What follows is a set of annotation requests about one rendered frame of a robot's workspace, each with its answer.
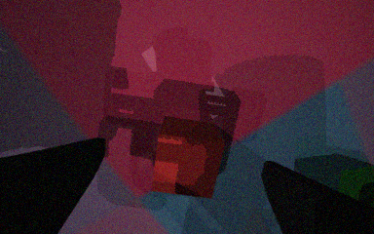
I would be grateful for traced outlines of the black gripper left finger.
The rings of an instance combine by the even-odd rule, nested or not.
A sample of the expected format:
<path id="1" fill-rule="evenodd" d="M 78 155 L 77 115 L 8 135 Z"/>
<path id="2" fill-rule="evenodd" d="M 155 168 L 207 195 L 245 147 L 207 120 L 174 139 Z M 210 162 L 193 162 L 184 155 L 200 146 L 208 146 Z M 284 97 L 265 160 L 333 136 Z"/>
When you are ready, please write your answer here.
<path id="1" fill-rule="evenodd" d="M 105 156 L 89 138 L 0 158 L 0 234 L 57 234 Z"/>

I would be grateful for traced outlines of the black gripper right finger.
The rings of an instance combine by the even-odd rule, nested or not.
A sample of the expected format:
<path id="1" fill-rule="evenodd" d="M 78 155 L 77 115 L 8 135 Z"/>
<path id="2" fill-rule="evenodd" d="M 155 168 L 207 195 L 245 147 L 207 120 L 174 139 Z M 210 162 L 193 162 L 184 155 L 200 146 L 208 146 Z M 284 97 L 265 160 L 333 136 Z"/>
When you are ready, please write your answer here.
<path id="1" fill-rule="evenodd" d="M 282 234 L 374 234 L 374 207 L 266 161 L 261 173 Z"/>

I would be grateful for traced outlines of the green block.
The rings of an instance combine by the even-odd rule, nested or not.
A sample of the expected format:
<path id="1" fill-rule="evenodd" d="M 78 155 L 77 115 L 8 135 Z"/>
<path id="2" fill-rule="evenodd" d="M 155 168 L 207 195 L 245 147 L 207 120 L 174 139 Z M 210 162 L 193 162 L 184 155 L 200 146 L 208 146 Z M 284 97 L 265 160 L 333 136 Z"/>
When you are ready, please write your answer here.
<path id="1" fill-rule="evenodd" d="M 338 191 L 374 207 L 374 166 L 341 171 Z"/>

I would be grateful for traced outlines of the red block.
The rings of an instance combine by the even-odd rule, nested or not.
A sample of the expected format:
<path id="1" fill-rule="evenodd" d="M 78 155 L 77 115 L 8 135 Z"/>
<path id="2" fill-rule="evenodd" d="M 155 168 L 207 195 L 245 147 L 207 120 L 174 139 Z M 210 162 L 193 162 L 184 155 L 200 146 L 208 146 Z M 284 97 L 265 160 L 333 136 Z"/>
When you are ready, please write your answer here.
<path id="1" fill-rule="evenodd" d="M 224 147 L 215 124 L 165 116 L 152 191 L 212 198 Z"/>

